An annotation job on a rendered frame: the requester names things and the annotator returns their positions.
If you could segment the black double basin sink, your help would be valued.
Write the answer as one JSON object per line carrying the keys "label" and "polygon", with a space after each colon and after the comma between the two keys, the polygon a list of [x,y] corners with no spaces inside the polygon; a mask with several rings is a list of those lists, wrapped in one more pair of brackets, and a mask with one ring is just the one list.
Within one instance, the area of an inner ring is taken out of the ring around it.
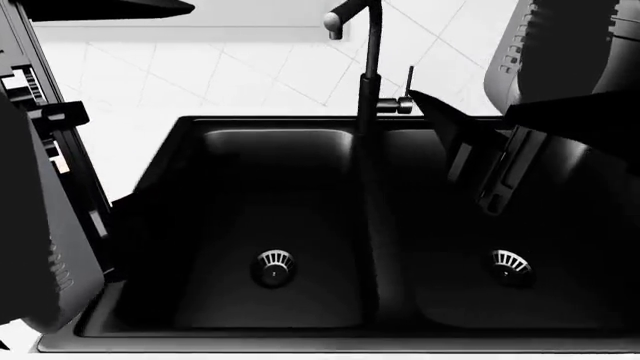
{"label": "black double basin sink", "polygon": [[[148,238],[84,314],[86,338],[474,341],[640,338],[640,204],[602,155],[558,140],[490,206],[447,179],[424,119],[184,118],[133,193]],[[266,289],[252,260],[296,276]],[[531,287],[490,275],[527,260]]]}

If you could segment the dark metal gooseneck faucet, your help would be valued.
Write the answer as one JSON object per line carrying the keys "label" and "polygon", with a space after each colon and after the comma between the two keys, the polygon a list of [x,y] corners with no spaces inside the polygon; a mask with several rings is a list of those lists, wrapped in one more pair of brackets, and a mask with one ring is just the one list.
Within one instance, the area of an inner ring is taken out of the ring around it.
{"label": "dark metal gooseneck faucet", "polygon": [[383,30],[382,0],[344,0],[329,11],[323,25],[329,33],[329,39],[339,41],[343,38],[344,26],[361,11],[367,9],[369,17],[366,64],[359,78],[358,107],[356,115],[356,134],[364,137],[378,119],[379,113],[397,113],[408,115],[413,110],[413,99],[409,96],[414,66],[408,71],[405,95],[399,98],[380,98],[381,76],[378,74],[380,47]]}

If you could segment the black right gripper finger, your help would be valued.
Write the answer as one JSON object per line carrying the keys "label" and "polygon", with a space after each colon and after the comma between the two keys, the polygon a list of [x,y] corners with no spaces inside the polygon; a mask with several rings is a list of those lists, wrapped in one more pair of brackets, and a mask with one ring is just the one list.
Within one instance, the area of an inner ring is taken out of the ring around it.
{"label": "black right gripper finger", "polygon": [[640,91],[512,105],[504,120],[535,130],[635,130],[640,128]]}
{"label": "black right gripper finger", "polygon": [[447,179],[459,188],[484,188],[502,156],[506,136],[438,98],[408,92],[429,120],[446,155]]}

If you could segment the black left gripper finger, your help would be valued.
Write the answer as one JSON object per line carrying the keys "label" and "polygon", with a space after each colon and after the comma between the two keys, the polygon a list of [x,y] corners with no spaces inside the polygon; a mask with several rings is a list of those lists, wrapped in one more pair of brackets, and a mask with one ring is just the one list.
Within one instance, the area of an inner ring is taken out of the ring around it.
{"label": "black left gripper finger", "polygon": [[162,19],[194,10],[182,0],[28,0],[35,22]]}
{"label": "black left gripper finger", "polygon": [[143,197],[131,193],[112,203],[109,224],[109,257],[112,278],[124,280],[137,268],[144,242],[148,238]]}

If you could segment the round metal drain strainer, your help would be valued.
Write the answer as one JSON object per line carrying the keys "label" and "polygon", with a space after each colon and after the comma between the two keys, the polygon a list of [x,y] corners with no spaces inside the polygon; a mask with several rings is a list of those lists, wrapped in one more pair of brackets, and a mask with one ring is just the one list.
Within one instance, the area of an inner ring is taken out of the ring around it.
{"label": "round metal drain strainer", "polygon": [[297,263],[288,251],[272,249],[258,254],[250,265],[250,276],[260,287],[285,287],[296,276]]}
{"label": "round metal drain strainer", "polygon": [[488,270],[498,284],[505,287],[527,288],[535,281],[531,264],[519,254],[504,249],[491,251]]}

